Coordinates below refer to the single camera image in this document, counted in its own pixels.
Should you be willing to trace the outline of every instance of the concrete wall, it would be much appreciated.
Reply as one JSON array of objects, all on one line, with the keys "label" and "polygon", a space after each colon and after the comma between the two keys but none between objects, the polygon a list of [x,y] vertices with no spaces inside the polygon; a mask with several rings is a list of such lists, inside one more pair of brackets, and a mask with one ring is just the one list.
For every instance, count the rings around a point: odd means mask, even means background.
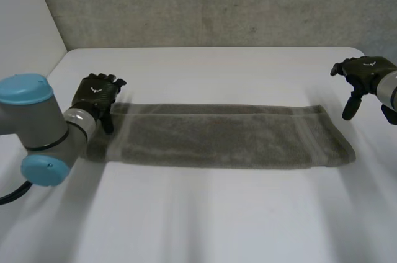
[{"label": "concrete wall", "polygon": [[66,47],[350,46],[397,61],[397,0],[46,0]]},{"label": "concrete wall", "polygon": [[0,0],[0,79],[47,75],[65,54],[44,0]]}]

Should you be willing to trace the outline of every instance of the light blue joint cap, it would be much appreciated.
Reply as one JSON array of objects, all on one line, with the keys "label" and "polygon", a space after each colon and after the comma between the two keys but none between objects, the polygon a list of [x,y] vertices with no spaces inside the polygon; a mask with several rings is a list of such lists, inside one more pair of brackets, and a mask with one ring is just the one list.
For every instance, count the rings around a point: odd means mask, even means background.
[{"label": "light blue joint cap", "polygon": [[54,95],[47,79],[39,74],[13,75],[0,81],[0,103],[32,105]]},{"label": "light blue joint cap", "polygon": [[65,162],[52,156],[31,154],[22,161],[20,171],[33,184],[54,187],[64,181],[70,168]]}]

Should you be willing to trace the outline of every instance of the black cable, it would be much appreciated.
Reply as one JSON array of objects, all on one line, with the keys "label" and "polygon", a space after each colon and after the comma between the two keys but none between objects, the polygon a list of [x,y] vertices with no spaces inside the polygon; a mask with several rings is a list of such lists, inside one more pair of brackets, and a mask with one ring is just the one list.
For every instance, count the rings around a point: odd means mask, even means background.
[{"label": "black cable", "polygon": [[31,186],[32,186],[31,182],[25,181],[24,184],[22,184],[18,189],[16,189],[12,193],[4,197],[0,197],[0,205],[7,204],[17,200],[18,198],[21,198],[23,195],[26,194],[26,192],[30,189]]}]

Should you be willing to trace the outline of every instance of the logo on robotic hand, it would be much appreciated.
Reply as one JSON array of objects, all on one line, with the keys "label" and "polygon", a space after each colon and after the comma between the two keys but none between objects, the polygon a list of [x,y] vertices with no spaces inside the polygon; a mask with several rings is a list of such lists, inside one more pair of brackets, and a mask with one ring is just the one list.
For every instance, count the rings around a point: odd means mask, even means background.
[{"label": "logo on robotic hand", "polygon": [[363,63],[364,66],[374,66],[377,62],[374,61],[373,63]]},{"label": "logo on robotic hand", "polygon": [[96,94],[97,92],[102,91],[102,89],[93,89],[93,88],[91,88],[91,90],[92,90],[92,92],[95,93],[95,94]]}]

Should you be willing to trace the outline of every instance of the gray wall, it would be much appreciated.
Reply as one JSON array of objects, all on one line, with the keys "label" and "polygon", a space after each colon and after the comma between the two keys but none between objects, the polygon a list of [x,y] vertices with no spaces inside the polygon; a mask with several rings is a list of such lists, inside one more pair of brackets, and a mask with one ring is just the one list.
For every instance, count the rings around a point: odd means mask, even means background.
[{"label": "gray wall", "polygon": [[46,0],[69,50],[350,46],[397,61],[397,0]]}]

